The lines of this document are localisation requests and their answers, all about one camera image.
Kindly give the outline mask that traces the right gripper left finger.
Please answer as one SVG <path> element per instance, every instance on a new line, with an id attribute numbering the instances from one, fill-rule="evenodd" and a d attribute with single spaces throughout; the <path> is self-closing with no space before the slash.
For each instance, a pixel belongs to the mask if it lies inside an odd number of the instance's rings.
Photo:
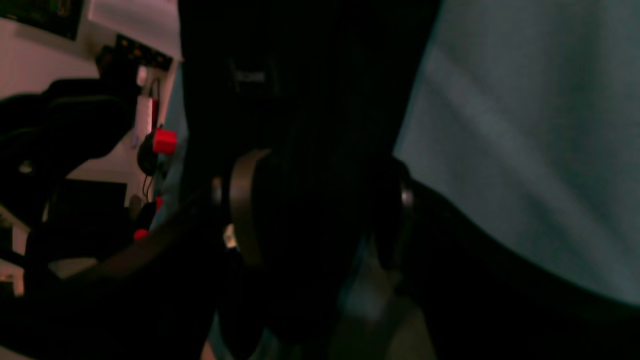
<path id="1" fill-rule="evenodd" d="M 264 326 L 242 291 L 264 264 L 252 196 L 269 154 L 242 155 L 112 257 L 7 301 L 2 348 L 34 360 L 198 360 L 218 315 L 231 357 L 251 358 Z"/>

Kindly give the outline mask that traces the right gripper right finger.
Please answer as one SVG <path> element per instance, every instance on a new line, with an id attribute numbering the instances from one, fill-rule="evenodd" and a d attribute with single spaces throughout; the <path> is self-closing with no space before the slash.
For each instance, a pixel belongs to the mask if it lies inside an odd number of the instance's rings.
<path id="1" fill-rule="evenodd" d="M 439 360 L 637 360 L 639 308 L 508 250 L 405 164 L 375 164 L 375 246 Z"/>

